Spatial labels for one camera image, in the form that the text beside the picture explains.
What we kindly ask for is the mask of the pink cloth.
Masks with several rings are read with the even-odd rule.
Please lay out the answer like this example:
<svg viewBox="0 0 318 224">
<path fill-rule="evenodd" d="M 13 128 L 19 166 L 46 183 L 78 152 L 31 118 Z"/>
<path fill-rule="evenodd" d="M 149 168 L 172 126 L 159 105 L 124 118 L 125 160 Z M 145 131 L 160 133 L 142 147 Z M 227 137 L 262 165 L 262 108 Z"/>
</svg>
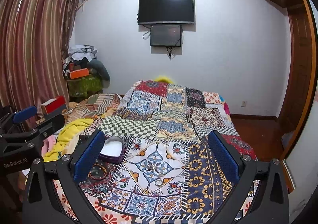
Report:
<svg viewBox="0 0 318 224">
<path fill-rule="evenodd" d="M 44 157 L 47 152 L 52 151 L 56 142 L 57 141 L 56 141 L 55 135 L 51 135 L 48 138 L 44 139 L 43 141 L 44 144 L 42 146 L 42 151 L 41 151 L 42 157 Z"/>
</svg>

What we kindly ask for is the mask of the purple heart-shaped tin box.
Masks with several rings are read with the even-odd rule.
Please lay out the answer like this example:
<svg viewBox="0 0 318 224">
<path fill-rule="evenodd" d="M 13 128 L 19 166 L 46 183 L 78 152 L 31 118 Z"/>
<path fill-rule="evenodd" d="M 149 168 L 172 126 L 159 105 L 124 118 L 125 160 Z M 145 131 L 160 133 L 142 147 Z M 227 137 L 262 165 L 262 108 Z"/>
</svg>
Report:
<svg viewBox="0 0 318 224">
<path fill-rule="evenodd" d="M 119 164 L 124 159 L 126 149 L 127 137 L 108 137 L 104 142 L 104 146 L 100 151 L 98 159 L 111 164 Z"/>
</svg>

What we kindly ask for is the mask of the red and white box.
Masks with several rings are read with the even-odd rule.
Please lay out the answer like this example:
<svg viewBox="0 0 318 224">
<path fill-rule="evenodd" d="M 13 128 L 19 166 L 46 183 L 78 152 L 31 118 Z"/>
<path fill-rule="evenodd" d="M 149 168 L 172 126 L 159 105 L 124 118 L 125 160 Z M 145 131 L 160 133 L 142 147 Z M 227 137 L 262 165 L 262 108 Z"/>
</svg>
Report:
<svg viewBox="0 0 318 224">
<path fill-rule="evenodd" d="M 41 109 L 44 114 L 49 114 L 64 105 L 65 105 L 64 96 L 57 96 L 55 98 L 49 99 L 48 101 L 42 103 Z"/>
</svg>

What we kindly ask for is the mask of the yellow blanket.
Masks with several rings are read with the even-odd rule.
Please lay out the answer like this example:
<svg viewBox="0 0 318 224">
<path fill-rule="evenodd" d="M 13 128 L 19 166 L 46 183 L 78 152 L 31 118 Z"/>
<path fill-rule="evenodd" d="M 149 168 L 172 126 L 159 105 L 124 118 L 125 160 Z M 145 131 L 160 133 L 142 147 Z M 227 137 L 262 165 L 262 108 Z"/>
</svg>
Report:
<svg viewBox="0 0 318 224">
<path fill-rule="evenodd" d="M 53 162 L 59 160 L 63 156 L 63 150 L 73 138 L 84 131 L 94 122 L 93 119 L 76 119 L 67 124 L 57 136 L 57 142 L 52 150 L 43 156 L 44 162 Z"/>
</svg>

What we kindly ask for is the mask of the beige striped bed sheet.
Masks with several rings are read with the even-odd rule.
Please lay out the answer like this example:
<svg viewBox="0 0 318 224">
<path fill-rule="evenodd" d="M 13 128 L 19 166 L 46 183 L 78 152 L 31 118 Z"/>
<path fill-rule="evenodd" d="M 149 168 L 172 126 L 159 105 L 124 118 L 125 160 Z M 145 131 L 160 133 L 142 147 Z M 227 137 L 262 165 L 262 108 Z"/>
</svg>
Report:
<svg viewBox="0 0 318 224">
<path fill-rule="evenodd" d="M 66 123 L 76 119 L 104 119 L 117 110 L 121 97 L 113 93 L 94 94 L 81 102 L 70 102 L 62 111 Z"/>
</svg>

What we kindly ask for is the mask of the colourful patchwork bed cover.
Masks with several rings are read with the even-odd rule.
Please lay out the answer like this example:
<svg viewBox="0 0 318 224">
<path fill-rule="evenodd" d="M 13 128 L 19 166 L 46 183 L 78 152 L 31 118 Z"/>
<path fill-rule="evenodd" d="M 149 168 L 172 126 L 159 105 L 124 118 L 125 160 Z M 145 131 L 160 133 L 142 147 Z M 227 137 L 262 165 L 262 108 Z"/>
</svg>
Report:
<svg viewBox="0 0 318 224">
<path fill-rule="evenodd" d="M 256 159 L 237 133 L 224 99 L 158 81 L 137 81 L 115 113 L 77 134 L 63 155 L 96 129 L 127 137 L 119 164 L 95 161 L 79 186 L 104 223 L 207 223 L 233 188 L 207 137 L 217 130 L 240 154 Z"/>
</svg>

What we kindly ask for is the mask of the orange box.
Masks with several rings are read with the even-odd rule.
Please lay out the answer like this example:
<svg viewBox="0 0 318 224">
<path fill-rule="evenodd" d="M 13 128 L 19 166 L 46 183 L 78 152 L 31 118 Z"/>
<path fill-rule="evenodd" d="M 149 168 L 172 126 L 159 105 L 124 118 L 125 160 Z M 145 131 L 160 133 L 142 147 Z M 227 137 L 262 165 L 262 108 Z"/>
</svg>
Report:
<svg viewBox="0 0 318 224">
<path fill-rule="evenodd" d="M 89 75 L 89 69 L 84 68 L 84 69 L 71 71 L 68 74 L 68 78 L 72 80 L 72 79 L 82 78 L 88 75 Z"/>
</svg>

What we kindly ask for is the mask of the grey round cushion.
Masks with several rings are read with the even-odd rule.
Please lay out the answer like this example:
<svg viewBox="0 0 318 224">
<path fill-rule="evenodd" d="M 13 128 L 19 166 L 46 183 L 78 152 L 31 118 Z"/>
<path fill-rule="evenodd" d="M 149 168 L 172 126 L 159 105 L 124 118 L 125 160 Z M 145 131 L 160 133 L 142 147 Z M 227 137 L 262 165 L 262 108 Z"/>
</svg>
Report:
<svg viewBox="0 0 318 224">
<path fill-rule="evenodd" d="M 103 80 L 110 81 L 110 75 L 101 61 L 93 59 L 87 62 L 87 68 L 93 69 Z"/>
</svg>

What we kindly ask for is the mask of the pile of white papers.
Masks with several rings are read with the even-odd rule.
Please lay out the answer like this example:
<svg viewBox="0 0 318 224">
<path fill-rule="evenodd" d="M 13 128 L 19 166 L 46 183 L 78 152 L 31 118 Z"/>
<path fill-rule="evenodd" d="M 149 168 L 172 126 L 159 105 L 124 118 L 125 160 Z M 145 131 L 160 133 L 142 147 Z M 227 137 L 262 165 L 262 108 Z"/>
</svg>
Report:
<svg viewBox="0 0 318 224">
<path fill-rule="evenodd" d="M 98 49 L 92 45 L 74 45 L 68 49 L 68 57 L 63 60 L 64 65 L 75 63 L 76 65 L 87 65 L 93 59 L 96 59 Z"/>
</svg>

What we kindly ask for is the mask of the red striped curtain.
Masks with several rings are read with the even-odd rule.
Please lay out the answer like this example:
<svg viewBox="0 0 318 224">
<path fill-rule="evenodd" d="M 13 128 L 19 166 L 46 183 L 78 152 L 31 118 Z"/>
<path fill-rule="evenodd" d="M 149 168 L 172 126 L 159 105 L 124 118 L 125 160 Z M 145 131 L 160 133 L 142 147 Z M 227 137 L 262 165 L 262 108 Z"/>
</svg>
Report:
<svg viewBox="0 0 318 224">
<path fill-rule="evenodd" d="M 1 104 L 69 99 L 63 60 L 79 0 L 1 0 Z"/>
</svg>

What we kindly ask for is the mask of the brown wooden wardrobe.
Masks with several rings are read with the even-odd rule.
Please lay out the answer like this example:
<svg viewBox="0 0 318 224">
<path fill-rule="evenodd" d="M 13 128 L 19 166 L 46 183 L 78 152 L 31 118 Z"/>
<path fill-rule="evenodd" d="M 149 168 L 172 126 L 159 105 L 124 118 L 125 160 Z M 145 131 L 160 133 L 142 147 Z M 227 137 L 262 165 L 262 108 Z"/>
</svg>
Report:
<svg viewBox="0 0 318 224">
<path fill-rule="evenodd" d="M 281 159 L 295 147 L 308 119 L 316 90 L 317 31 L 309 0 L 270 0 L 285 8 L 291 32 L 291 62 L 288 84 L 278 117 L 284 133 L 292 136 Z"/>
</svg>

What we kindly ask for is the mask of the small black wall monitor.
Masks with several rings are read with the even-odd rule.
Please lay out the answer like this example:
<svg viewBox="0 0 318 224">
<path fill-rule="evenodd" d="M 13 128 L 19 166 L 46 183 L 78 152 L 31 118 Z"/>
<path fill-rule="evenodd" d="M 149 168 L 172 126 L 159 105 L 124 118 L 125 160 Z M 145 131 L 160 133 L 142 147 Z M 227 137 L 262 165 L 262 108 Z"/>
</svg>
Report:
<svg viewBox="0 0 318 224">
<path fill-rule="evenodd" d="M 177 24 L 156 24 L 150 27 L 150 46 L 182 45 L 182 26 Z"/>
</svg>

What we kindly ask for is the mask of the large black wall television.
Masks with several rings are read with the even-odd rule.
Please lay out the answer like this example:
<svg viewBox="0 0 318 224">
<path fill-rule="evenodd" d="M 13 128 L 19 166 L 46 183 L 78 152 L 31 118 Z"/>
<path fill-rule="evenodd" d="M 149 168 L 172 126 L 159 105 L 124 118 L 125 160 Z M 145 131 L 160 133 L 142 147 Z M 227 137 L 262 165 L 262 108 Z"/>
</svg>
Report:
<svg viewBox="0 0 318 224">
<path fill-rule="evenodd" d="M 194 24 L 194 0 L 139 0 L 139 24 Z"/>
</svg>

